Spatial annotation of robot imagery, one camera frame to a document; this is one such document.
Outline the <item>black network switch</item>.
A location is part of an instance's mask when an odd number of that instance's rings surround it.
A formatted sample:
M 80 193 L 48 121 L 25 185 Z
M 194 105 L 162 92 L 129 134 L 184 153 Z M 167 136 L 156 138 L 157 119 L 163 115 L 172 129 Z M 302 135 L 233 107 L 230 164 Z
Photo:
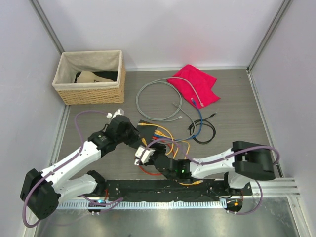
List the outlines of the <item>black network switch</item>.
M 146 143 L 149 144 L 152 141 L 152 137 L 154 136 L 157 127 L 137 125 L 136 129 L 140 132 L 142 138 L 146 140 Z M 131 145 L 131 147 L 137 149 L 140 145 L 143 145 L 143 142 L 141 140 L 136 141 L 133 145 Z

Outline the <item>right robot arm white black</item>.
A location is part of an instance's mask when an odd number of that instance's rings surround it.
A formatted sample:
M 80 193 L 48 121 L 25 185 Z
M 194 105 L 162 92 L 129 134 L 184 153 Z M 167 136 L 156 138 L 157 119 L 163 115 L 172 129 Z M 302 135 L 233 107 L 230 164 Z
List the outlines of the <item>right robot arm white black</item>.
M 210 175 L 223 173 L 223 189 L 236 194 L 250 181 L 270 181 L 276 175 L 274 166 L 280 159 L 277 149 L 270 146 L 235 141 L 232 147 L 206 158 L 171 159 L 164 152 L 153 148 L 151 142 L 141 153 L 140 163 L 152 164 L 165 178 L 181 185 L 195 185 Z

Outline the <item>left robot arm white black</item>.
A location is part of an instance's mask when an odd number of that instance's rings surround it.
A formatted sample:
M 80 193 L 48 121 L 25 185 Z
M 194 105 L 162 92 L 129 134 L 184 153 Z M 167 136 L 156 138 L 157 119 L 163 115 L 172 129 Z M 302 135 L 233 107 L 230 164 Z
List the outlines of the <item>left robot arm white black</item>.
M 80 147 L 59 161 L 42 170 L 30 170 L 23 183 L 20 198 L 23 201 L 23 220 L 26 210 L 43 220 L 51 215 L 57 206 L 81 195 L 100 197 L 106 189 L 104 177 L 95 170 L 80 178 L 72 177 L 89 164 L 112 152 L 117 145 L 132 146 L 142 141 L 143 136 L 129 118 L 118 115 L 109 124 L 94 132 Z

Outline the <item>wicker basket with liner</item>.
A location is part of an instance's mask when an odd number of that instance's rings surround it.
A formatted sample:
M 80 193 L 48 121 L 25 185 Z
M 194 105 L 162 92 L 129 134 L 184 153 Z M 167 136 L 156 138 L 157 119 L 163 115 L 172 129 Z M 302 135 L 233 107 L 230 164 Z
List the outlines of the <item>wicker basket with liner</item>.
M 66 105 L 124 102 L 121 50 L 63 52 L 52 83 Z

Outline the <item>beige cloth in basket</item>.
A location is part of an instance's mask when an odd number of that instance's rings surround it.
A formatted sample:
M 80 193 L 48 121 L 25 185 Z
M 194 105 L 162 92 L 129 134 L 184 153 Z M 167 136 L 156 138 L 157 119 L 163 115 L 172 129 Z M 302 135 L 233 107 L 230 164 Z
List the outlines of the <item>beige cloth in basket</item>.
M 116 82 L 117 71 L 82 71 L 76 74 L 75 83 Z

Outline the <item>pink folded cloth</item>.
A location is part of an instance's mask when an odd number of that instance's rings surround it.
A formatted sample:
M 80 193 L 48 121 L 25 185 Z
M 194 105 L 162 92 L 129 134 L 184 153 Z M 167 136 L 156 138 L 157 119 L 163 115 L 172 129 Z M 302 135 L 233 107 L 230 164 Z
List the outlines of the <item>pink folded cloth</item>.
M 192 65 L 184 66 L 166 81 L 173 85 L 185 100 L 199 109 L 220 100 L 212 91 L 217 78 Z

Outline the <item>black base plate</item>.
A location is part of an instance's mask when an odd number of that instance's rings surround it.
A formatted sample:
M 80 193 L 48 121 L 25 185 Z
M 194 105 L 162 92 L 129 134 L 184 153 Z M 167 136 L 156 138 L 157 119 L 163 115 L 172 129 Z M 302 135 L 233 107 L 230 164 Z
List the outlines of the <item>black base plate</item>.
M 122 197 L 126 202 L 200 202 L 252 194 L 250 183 L 240 190 L 228 188 L 224 180 L 217 179 L 206 179 L 188 186 L 171 180 L 107 180 L 101 190 L 85 196 L 107 197 L 109 201 Z

